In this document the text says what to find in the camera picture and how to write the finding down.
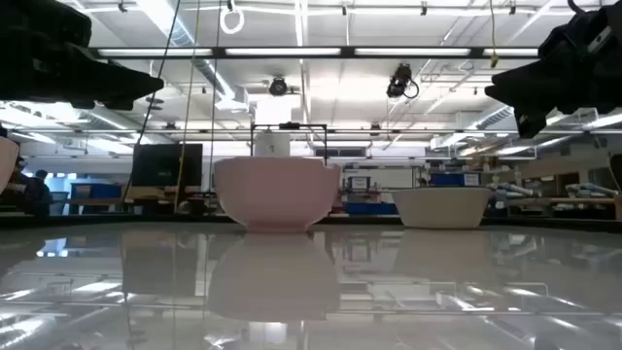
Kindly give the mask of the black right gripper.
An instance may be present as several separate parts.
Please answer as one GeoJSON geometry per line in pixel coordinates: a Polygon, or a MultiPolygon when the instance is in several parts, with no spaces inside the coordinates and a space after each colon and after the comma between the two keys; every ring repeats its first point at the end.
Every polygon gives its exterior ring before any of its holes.
{"type": "MultiPolygon", "coordinates": [[[[540,60],[492,77],[487,96],[515,109],[572,113],[595,108],[606,114],[622,108],[622,2],[584,11],[570,2],[574,16],[555,27],[538,48],[540,60]]],[[[515,117],[521,139],[547,127],[541,114],[515,117]]]]}

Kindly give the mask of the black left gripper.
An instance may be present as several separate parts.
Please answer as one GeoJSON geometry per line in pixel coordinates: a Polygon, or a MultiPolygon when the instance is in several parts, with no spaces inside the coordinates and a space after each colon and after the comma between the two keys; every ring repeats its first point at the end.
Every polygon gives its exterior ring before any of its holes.
{"type": "Polygon", "coordinates": [[[85,49],[91,33],[88,16],[57,0],[0,0],[0,100],[55,101],[68,51],[68,87],[90,99],[71,100],[73,108],[132,110],[133,100],[164,87],[161,78],[95,59],[85,49]]]}

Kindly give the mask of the peach bowl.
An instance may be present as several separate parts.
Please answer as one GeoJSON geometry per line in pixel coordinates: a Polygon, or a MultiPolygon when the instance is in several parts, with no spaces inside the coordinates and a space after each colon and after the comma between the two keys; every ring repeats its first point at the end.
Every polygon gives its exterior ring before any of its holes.
{"type": "Polygon", "coordinates": [[[19,152],[18,145],[0,136],[0,194],[6,189],[15,168],[19,152]]]}

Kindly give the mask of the pink bowl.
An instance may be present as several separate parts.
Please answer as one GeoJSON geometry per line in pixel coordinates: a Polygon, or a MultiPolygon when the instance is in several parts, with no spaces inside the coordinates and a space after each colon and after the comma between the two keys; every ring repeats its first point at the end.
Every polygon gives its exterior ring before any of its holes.
{"type": "Polygon", "coordinates": [[[249,232],[303,232],[331,210],[341,167],[303,157],[234,157],[214,164],[220,205],[249,232]]]}

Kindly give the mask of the black monitor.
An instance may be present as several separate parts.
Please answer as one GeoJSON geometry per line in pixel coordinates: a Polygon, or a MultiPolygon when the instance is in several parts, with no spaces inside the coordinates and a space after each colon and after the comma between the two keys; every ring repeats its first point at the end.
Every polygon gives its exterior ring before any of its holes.
{"type": "Polygon", "coordinates": [[[203,146],[153,144],[134,148],[131,185],[134,187],[199,187],[203,146]]]}

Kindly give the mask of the blue storage bin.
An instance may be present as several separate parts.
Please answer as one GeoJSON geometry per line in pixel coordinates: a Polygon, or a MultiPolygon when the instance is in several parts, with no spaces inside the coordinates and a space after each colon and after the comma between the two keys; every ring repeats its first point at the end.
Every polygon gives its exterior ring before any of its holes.
{"type": "Polygon", "coordinates": [[[398,214],[396,205],[386,202],[345,202],[344,210],[351,216],[388,216],[398,214]]]}
{"type": "Polygon", "coordinates": [[[432,187],[480,187],[479,173],[433,173],[429,180],[432,187]]]}
{"type": "Polygon", "coordinates": [[[117,199],[121,197],[121,186],[100,183],[73,183],[72,199],[117,199]]]}

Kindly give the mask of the wooden workbench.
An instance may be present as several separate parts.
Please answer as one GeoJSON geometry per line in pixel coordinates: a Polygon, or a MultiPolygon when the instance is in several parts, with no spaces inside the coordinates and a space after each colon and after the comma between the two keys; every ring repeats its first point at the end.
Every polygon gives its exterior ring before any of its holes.
{"type": "Polygon", "coordinates": [[[553,204],[594,204],[614,205],[615,200],[608,197],[584,198],[584,197],[528,197],[514,198],[506,202],[507,206],[548,206],[553,204]]]}

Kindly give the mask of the person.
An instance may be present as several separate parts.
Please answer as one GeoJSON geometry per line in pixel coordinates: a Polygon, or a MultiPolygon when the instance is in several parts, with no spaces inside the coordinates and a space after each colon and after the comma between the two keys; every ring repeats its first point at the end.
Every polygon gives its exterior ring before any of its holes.
{"type": "Polygon", "coordinates": [[[13,173],[11,175],[10,183],[14,185],[26,185],[29,177],[22,173],[25,167],[23,157],[17,157],[13,173]]]}
{"type": "Polygon", "coordinates": [[[45,183],[47,176],[48,172],[40,169],[28,180],[24,192],[26,214],[36,217],[48,217],[50,214],[52,196],[49,187],[45,183]]]}

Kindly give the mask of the white bowl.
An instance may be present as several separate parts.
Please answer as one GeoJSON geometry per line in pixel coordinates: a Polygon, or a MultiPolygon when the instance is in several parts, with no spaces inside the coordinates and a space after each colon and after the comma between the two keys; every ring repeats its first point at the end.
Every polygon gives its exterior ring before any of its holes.
{"type": "Polygon", "coordinates": [[[486,188],[427,187],[393,192],[392,197],[406,227],[473,229],[492,194],[486,188]]]}

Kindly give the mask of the white cylinder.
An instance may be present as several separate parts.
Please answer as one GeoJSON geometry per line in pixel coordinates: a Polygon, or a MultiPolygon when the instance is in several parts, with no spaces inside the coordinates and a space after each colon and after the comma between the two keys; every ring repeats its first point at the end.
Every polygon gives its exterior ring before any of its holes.
{"type": "Polygon", "coordinates": [[[287,133],[262,132],[254,142],[254,156],[287,158],[291,155],[291,139],[287,133]]]}

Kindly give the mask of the overhead LED light bar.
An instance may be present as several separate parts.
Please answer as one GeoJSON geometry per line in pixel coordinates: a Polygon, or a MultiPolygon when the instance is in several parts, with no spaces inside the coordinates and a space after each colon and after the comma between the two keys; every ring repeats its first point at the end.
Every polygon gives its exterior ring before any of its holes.
{"type": "Polygon", "coordinates": [[[277,58],[430,58],[486,59],[496,53],[505,59],[536,59],[537,48],[523,47],[197,47],[197,48],[91,48],[99,59],[277,59],[277,58]]]}

